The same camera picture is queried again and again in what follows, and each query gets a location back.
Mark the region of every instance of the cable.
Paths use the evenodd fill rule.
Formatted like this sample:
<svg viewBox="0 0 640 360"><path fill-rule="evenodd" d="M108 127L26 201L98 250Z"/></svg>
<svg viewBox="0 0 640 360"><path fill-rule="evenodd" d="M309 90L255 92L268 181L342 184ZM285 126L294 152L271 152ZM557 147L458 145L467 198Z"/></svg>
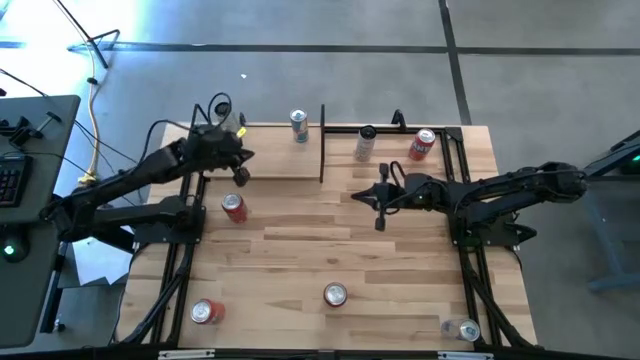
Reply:
<svg viewBox="0 0 640 360"><path fill-rule="evenodd" d="M111 151L115 152L116 154L118 154L118 155L122 156L123 158L125 158L125 159L127 159L127 160L131 161L131 162L132 162L132 163L134 163L134 164L137 164L137 163L138 163L138 161L134 160L132 157L127 156L127 155L125 155L125 154L121 153L121 152L120 152L120 151L118 151L117 149L114 149L111 145L109 145L109 144L105 143L104 141L102 141L102 140L100 140L100 139L97 139L97 138L96 138L95 136L93 136L93 134L91 134L91 132L89 132L89 130L88 130L86 127L84 127L84 126L83 126L79 121L77 121L77 120L74 120L74 121L75 121L76 125L77 125L77 126L79 126L79 127L83 130L83 133L85 134L85 136L91 136L93 139L98 140L98 142L99 142L101 145L105 146L105 147L106 147L106 148L108 148L109 150L111 150Z"/></svg>
<svg viewBox="0 0 640 360"><path fill-rule="evenodd" d="M84 46L87 48L87 52L89 53L89 56L91 56L91 79L93 81L89 81L89 103L87 107L89 110L89 118L91 119L91 125L93 126L93 134L95 135L94 136L95 141L93 144L94 151L91 156L91 164L89 165L89 169L87 169L86 173L88 173L89 176L93 176L95 175L96 168L98 167L98 149L100 148L100 143L98 141L98 139L100 139L100 133L98 132L98 122L96 121L96 116L93 113L93 101L95 100L93 86L94 86L94 83L97 84L97 81L95 80L96 62L95 62L95 59L93 58L93 52L89 48L89 44L87 43L87 40L84 38L84 35L82 35L82 32L80 32L80 29L78 29L78 27L73 22L73 20L69 17L69 14L67 14L67 12L64 11L64 9L60 6L57 0L51 0L51 1L53 1L54 4L56 4L56 6L58 7L58 10L60 10L60 12L64 15L64 17L67 18L69 23L73 26L73 29L78 33L78 35L80 36L80 39L82 39L82 42L84 43Z"/></svg>
<svg viewBox="0 0 640 360"><path fill-rule="evenodd" d="M601 158L600 158L600 159L598 159L598 160L595 160L595 161L591 162L589 165L585 166L585 168L588 168L589 166L591 166L591 165L593 165L593 164L597 163L598 161L602 161L602 160L604 160L604 159L606 159L606 158L609 158L609 157L611 157L611 156L613 156L613 155L615 155L615 154L617 154L617 153L619 153L619 152L622 152L622 151L624 151L624 150L631 149L631 148L636 148L636 147L639 147L639 146L640 146L640 144L635 144L635 145L632 145L632 146L623 146L623 147L621 147L620 149L618 149L618 150L616 150L616 151L614 151L614 152L612 152L612 153L610 153L610 154L607 154L606 156L603 156L603 157L601 157Z"/></svg>
<svg viewBox="0 0 640 360"><path fill-rule="evenodd" d="M9 151L9 152L6 152L6 153L2 154L2 156L5 156L5 155L7 155L7 154L51 155L51 156L55 156L55 157L57 157L57 158L59 158L59 159L62 159L62 160L66 160L66 161L68 161L71 165L73 165L73 166L75 166L76 168L78 168L78 170L80 170L80 171L82 171L83 173L87 174L87 172L86 172L85 170L83 170L83 169L80 167L80 165L78 165L78 164L74 163L73 161L71 161L71 160L67 159L66 157L64 157L64 156L60 156L60 155L58 155L58 154L53 154L53 153L41 153L41 152L33 152L33 151L26 151L26 152L25 152L25 151Z"/></svg>
<svg viewBox="0 0 640 360"><path fill-rule="evenodd" d="M47 95L47 94L43 93L42 91L40 91L40 90L36 89L35 87L31 86L31 85L30 85L30 84L28 84L26 81L23 81L23 80L19 79L18 77L16 77L16 76L14 76L14 75L9 74L6 70L4 70L4 69L2 69L2 68L0 68L0 73L1 73L1 74L4 74L4 75L6 75L6 76L8 76L8 77L10 77L10 78L12 78L13 80L15 80L15 81L19 82L19 83L20 83L20 84L22 84L22 85L25 85L25 86L30 87L30 88L31 88L31 90L33 90L33 91L37 92L38 94L40 94L40 95L42 95L42 96L44 96L44 97L49 96L49 95Z"/></svg>
<svg viewBox="0 0 640 360"><path fill-rule="evenodd" d="M518 255L513 246L505 246L504 248L516 257L516 260L518 260L518 265L520 265L520 271L522 271L522 260L520 260L520 255Z"/></svg>
<svg viewBox="0 0 640 360"><path fill-rule="evenodd" d="M156 125L158 124L162 124L162 123L167 123L167 124L171 124L173 126L177 126L181 129L187 130L187 131L191 131L191 129L189 129L188 127L177 123L175 121L171 121L171 120L158 120L156 122L154 122L153 124L151 124L151 127L149 128L149 131L147 132L147 139L144 142L144 148L142 149L142 155L140 156L140 160L138 161L138 165L136 166L136 168L138 166L140 166L140 164L142 163L142 160L144 160L144 157L147 156L147 150L149 148L149 141L151 140L151 133L153 132L153 129L156 127Z"/></svg>
<svg viewBox="0 0 640 360"><path fill-rule="evenodd" d="M85 132L86 129L80 128L80 132L82 132L82 134L84 135L85 138L87 138L87 140L89 140L89 144L93 145L91 142L91 139L89 138L89 136L87 135L87 133ZM116 170L113 168L113 166L111 165L111 162L109 162L109 160L107 159L106 156L104 156L104 154L96 149L96 151L98 151L98 154L100 154L100 156L102 157L102 159L107 163L107 166L109 166L109 169L111 169L111 173L113 175L117 174ZM138 196L142 199L142 195L140 195L140 189L138 189ZM128 202L131 206L136 206L131 200L129 200L126 196L122 195L121 196L126 202Z"/></svg>
<svg viewBox="0 0 640 360"><path fill-rule="evenodd" d="M400 175L402 175L402 179L404 179L406 177L406 175L404 173L404 169L402 168L402 165L399 162L392 161L391 164L389 164L389 169L391 170L391 176L393 177L393 181L396 182L396 186L400 187L400 182L398 181L398 178L396 177L396 172L393 171L393 166L394 165L398 168L398 171L400 172Z"/></svg>
<svg viewBox="0 0 640 360"><path fill-rule="evenodd" d="M207 106L207 121L209 122L209 124L211 124L211 105L213 105L213 102L216 100L218 96L224 96L227 98L227 101L229 102L229 108L227 109L227 112L224 114L222 121L220 121L218 125L216 125L216 129L220 127L220 125L222 125L225 121L227 121L227 118L229 117L229 114L231 114L231 110L233 109L233 105L231 104L231 97L227 93L219 92L213 95L211 100L209 100L209 106Z"/></svg>

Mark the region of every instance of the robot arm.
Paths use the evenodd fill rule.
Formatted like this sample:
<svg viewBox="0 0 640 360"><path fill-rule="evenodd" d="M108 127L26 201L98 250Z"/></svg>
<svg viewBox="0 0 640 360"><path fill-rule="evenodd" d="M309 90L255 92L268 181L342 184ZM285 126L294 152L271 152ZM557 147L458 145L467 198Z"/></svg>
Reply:
<svg viewBox="0 0 640 360"><path fill-rule="evenodd" d="M250 174L242 165L253 155L242 148L242 140L236 134L214 125L198 126L188 139L181 138L151 153L131 169L52 201L40 216L55 222L63 241L81 240L90 236L97 225L96 211L100 205L149 184L164 184L193 172L230 168L236 185L244 186ZM154 214L149 213L166 214L167 206L176 208L174 202L164 208L147 209L146 214L142 208L138 212L144 219L150 219ZM178 206L178 211L185 209Z"/></svg>
<svg viewBox="0 0 640 360"><path fill-rule="evenodd" d="M381 164L381 182L351 195L379 212L379 231L385 229L385 215L394 214L389 209L435 210L453 215L464 228L473 229L545 201L573 202L586 191L584 173L565 163L548 162L467 184L445 182L421 173L407 174L404 187L387 182L393 165Z"/></svg>

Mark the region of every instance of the black desk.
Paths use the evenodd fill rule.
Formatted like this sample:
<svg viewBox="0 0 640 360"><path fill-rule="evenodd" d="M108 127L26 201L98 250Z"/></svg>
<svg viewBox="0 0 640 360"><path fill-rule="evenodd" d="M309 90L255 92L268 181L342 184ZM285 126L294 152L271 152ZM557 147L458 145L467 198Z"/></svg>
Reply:
<svg viewBox="0 0 640 360"><path fill-rule="evenodd" d="M29 140L24 151L63 156L79 105L80 98L75 95L0 99L0 118L15 124L24 116L37 127L47 111L55 113L62 123L50 123L42 131L44 138ZM7 138L0 137L0 154L14 150ZM32 175L20 207L0 209L0 223L33 223L28 231L29 256L15 264L0 258L0 348L26 346L33 341L59 248L54 226L38 223L38 212L51 198L62 159L31 156Z"/></svg>

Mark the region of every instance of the tipped over can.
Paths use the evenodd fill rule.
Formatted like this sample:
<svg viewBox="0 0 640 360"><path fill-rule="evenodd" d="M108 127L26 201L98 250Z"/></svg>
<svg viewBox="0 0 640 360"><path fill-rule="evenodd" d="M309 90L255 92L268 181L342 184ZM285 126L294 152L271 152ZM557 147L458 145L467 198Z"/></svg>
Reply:
<svg viewBox="0 0 640 360"><path fill-rule="evenodd" d="M480 338L480 326L471 319L447 320L440 330L443 335L458 340L474 342Z"/></svg>
<svg viewBox="0 0 640 360"><path fill-rule="evenodd" d="M357 161L368 161L373 153L373 145L376 143L376 128L371 125L363 126L358 131L358 143L353 157Z"/></svg>
<svg viewBox="0 0 640 360"><path fill-rule="evenodd" d="M293 139L300 143L309 140L307 113L302 109L291 110L289 119L291 120L291 128L293 129Z"/></svg>

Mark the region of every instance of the gray floor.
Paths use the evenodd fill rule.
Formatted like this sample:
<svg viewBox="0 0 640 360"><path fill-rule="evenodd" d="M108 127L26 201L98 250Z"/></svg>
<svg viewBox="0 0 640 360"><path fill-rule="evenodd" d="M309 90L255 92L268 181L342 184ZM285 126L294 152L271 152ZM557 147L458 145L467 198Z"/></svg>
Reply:
<svg viewBox="0 0 640 360"><path fill-rule="evenodd" d="M437 0L65 3L92 34L118 27L126 41L445 45ZM88 57L64 51L63 45L77 42L77 35L55 7L34 19L22 15L29 6L29 1L14 1L0 21L0 40L48 47L0 50L0 67L45 92L81 95L78 120L88 125L83 81L90 75ZM640 46L640 3L633 0L450 0L448 6L459 46ZM38 21L52 31L34 32ZM96 116L103 140L133 157L139 156L151 122L189 120L193 103L206 103L221 90L256 122L286 121L295 106L308 109L312 121L317 120L325 103L328 120L335 122L384 123L401 108L412 123L460 123L447 55L108 55L112 68L98 69L102 88ZM640 128L640 57L461 56L460 64L471 120L490 127L501 171L548 160L585 165ZM33 94L5 80L0 78L0 85L11 96ZM160 131L152 145L157 146L159 136ZM67 157L87 164L90 150L74 131ZM105 155L116 168L130 165L108 150ZM104 162L100 170L109 175ZM56 190L68 193L79 176L65 165ZM587 290L586 282L606 269L583 204L540 205L524 211L521 222L539 231L521 252L539 343L556 350L639 358L640 290ZM69 331L38 335L28 350L106 343L121 289L67 292L61 317Z"/></svg>

